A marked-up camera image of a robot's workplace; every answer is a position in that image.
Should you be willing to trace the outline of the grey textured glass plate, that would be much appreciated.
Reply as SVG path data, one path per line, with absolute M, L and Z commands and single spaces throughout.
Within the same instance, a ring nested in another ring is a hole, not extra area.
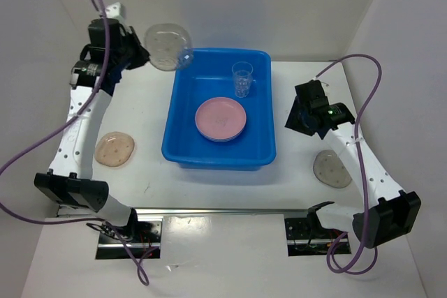
M 152 25 L 146 30 L 145 49 L 151 65 L 161 71 L 176 71 L 193 61 L 192 40 L 186 29 L 178 24 Z

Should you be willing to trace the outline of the blue plastic bin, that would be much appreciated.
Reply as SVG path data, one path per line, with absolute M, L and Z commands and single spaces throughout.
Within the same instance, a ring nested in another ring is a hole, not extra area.
M 232 67 L 239 61 L 254 69 L 248 96 L 238 99 L 247 123 L 235 139 L 213 142 L 197 129 L 196 111 L 211 98 L 235 98 Z M 161 153 L 187 168 L 257 170 L 270 164 L 276 157 L 270 55 L 259 50 L 194 50 L 191 64 L 175 73 Z

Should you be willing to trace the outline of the beige textured glass plate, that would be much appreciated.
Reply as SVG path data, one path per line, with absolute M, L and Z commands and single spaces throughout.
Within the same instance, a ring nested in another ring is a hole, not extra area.
M 98 141 L 94 158 L 101 165 L 119 167 L 130 159 L 134 149 L 135 141 L 130 135 L 111 132 Z

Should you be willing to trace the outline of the clear plastic cup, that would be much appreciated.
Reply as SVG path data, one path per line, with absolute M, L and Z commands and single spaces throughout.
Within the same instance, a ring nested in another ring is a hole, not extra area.
M 245 98 L 249 94 L 252 83 L 253 66 L 246 61 L 239 61 L 232 66 L 235 95 Z

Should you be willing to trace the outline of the pink round plate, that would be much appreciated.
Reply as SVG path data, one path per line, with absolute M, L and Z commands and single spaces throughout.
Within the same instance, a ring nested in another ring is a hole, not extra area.
M 196 110 L 195 124 L 199 133 L 228 137 L 242 133 L 247 113 L 240 103 L 227 97 L 211 98 Z

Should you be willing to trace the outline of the light blue round plate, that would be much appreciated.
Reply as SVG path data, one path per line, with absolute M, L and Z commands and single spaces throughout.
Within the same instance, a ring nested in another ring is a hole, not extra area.
M 206 134 L 204 134 L 204 133 L 201 133 L 201 135 L 202 135 L 205 139 L 207 139 L 207 140 L 209 140 L 209 141 L 212 141 L 212 142 L 229 142 L 229 141 L 234 140 L 234 139 L 236 139 L 237 137 L 239 137 L 240 134 L 241 134 L 241 133 L 238 133 L 238 134 L 235 134 L 235 135 L 232 135 L 232 136 L 228 136 L 228 137 L 212 137 L 212 136 L 208 136 L 208 135 L 206 135 Z

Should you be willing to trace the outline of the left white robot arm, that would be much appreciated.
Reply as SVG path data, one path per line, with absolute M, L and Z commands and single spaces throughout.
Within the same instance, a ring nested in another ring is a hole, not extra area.
M 133 27 L 122 19 L 96 19 L 88 26 L 89 44 L 71 71 L 71 100 L 58 151 L 46 173 L 34 177 L 34 185 L 57 204 L 90 210 L 115 227 L 125 242 L 138 237 L 135 209 L 110 195 L 104 181 L 93 179 L 93 160 L 101 122 L 123 70 L 144 66 L 149 52 L 140 44 Z

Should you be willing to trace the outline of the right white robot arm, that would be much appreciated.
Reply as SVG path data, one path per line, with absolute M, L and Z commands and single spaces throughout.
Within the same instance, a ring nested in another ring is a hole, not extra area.
M 416 192 L 406 192 L 369 148 L 356 118 L 343 103 L 331 104 L 323 85 L 311 80 L 295 86 L 286 128 L 318 135 L 337 155 L 363 197 L 363 208 L 326 201 L 308 209 L 307 230 L 322 237 L 330 229 L 353 232 L 372 249 L 410 233 L 421 207 Z

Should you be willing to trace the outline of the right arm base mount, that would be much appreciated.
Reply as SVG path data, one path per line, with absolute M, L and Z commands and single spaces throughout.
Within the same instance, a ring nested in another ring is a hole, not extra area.
M 284 225 L 289 257 L 325 255 L 342 234 L 338 230 L 324 230 L 315 235 L 305 218 L 285 218 Z

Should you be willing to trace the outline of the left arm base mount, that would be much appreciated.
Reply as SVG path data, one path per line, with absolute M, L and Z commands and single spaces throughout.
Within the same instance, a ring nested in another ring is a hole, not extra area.
M 133 237 L 122 235 L 127 247 L 137 259 L 159 259 L 161 257 L 162 220 L 155 218 L 151 221 L 139 222 L 139 224 L 140 227 Z M 122 243 L 110 227 L 97 223 L 87 223 L 86 226 L 99 233 L 96 249 L 97 260 L 129 259 Z

